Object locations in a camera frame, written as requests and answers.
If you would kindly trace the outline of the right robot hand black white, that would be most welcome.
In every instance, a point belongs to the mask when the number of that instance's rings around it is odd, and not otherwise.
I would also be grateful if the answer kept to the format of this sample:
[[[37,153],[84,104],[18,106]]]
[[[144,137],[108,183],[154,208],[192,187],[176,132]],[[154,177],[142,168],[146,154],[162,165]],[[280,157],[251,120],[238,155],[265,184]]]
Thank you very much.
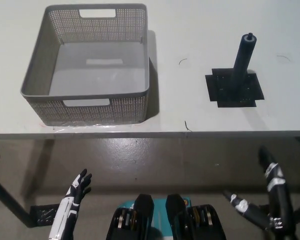
[[[296,232],[296,222],[283,171],[270,151],[264,146],[260,147],[258,151],[258,161],[266,179],[269,199],[268,214],[265,214],[257,205],[249,203],[235,193],[225,190],[223,195],[237,213],[255,226],[262,230],[272,230],[278,235],[293,235]]]

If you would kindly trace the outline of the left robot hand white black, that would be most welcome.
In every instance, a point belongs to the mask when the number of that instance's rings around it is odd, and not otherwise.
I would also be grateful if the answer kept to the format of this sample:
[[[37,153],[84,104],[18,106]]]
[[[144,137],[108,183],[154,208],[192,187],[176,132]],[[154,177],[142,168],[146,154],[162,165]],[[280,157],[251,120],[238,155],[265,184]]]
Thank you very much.
[[[70,185],[65,199],[70,200],[71,207],[79,209],[82,199],[91,191],[90,183],[92,174],[87,174],[88,170],[85,168]]]

